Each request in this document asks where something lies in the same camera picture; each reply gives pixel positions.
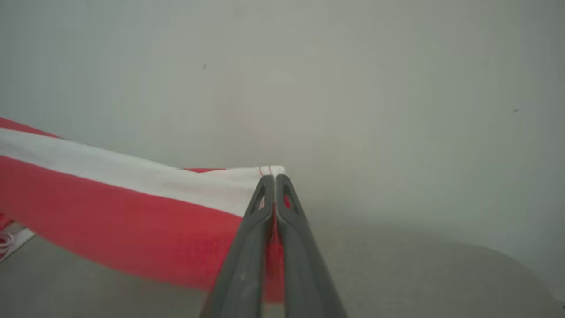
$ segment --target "towel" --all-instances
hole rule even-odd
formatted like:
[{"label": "towel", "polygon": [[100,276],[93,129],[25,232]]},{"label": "towel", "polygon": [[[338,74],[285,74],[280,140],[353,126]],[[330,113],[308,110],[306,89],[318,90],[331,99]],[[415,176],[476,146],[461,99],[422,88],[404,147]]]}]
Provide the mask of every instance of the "towel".
[{"label": "towel", "polygon": [[[10,218],[105,266],[210,289],[255,187],[282,166],[178,169],[0,119],[0,204]],[[279,264],[282,252],[269,253]],[[267,275],[267,300],[282,298]]]}]

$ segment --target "fabric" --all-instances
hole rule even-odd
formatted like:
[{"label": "fabric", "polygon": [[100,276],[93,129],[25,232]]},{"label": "fabric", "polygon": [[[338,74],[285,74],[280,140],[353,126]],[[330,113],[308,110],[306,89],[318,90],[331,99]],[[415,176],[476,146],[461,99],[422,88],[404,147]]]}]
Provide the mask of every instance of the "fabric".
[{"label": "fabric", "polygon": [[0,213],[0,231],[5,229],[8,225],[12,224],[13,220],[7,215]]},{"label": "fabric", "polygon": [[30,229],[17,224],[0,231],[0,263],[34,236]]},{"label": "fabric", "polygon": [[[282,166],[181,170],[7,119],[0,156],[8,217],[108,267],[200,289],[213,285],[258,180],[284,173]],[[282,257],[274,246],[273,266]],[[267,274],[268,300],[282,299],[279,272]]]}]

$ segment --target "folded towel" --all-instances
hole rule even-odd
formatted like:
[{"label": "folded towel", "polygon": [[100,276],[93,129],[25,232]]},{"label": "folded towel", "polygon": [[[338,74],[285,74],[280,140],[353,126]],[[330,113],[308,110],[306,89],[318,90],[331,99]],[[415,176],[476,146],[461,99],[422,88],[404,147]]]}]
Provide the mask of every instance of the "folded towel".
[{"label": "folded towel", "polygon": [[[259,179],[284,168],[193,170],[0,119],[0,203],[9,217],[108,267],[209,289]],[[267,299],[280,300],[268,281]]]}]

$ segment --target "white stripe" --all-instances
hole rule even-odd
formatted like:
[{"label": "white stripe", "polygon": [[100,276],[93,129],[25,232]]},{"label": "white stripe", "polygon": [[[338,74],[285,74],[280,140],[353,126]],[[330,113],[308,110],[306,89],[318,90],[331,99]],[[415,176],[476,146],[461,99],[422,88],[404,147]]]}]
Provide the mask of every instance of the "white stripe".
[{"label": "white stripe", "polygon": [[6,234],[12,236],[12,242],[5,251],[2,252],[2,250],[0,250],[0,255],[4,253],[4,255],[0,257],[0,262],[8,258],[10,254],[14,253],[18,248],[20,248],[20,246],[22,246],[25,242],[29,241],[31,238],[35,236],[35,233],[31,232],[30,229],[23,229],[18,231],[17,233],[12,233],[12,234],[6,233]]},{"label": "white stripe", "polygon": [[[149,195],[243,216],[259,168],[198,174],[72,141],[0,128],[0,156]],[[271,166],[283,173],[284,168]]]}]

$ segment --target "red stripe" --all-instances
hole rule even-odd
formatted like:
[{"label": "red stripe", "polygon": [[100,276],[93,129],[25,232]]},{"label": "red stripe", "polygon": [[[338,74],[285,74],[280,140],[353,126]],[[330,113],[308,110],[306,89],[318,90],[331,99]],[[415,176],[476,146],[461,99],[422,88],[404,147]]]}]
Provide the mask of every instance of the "red stripe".
[{"label": "red stripe", "polygon": [[188,171],[192,171],[192,172],[196,172],[196,173],[205,173],[205,172],[210,172],[210,171],[217,171],[217,170],[225,170],[225,169],[221,169],[221,168],[185,168],[184,170],[188,170]]},{"label": "red stripe", "polygon": [[0,231],[6,228],[8,225],[12,224],[13,220],[8,218],[3,213],[0,213]]},{"label": "red stripe", "polygon": [[176,285],[214,281],[241,218],[0,158],[3,211],[109,267]]},{"label": "red stripe", "polygon": [[265,293],[267,301],[282,302],[284,300],[284,248],[280,240],[275,210],[276,204],[273,203],[273,229],[265,256]]},{"label": "red stripe", "polygon": [[10,129],[10,130],[28,132],[30,134],[36,134],[36,135],[43,135],[43,136],[58,138],[56,135],[50,134],[48,132],[41,131],[41,130],[35,129],[35,128],[31,128],[31,127],[26,126],[24,124],[16,123],[14,121],[11,121],[11,120],[6,119],[6,118],[1,118],[1,117],[0,117],[0,128],[7,128],[7,129]]}]

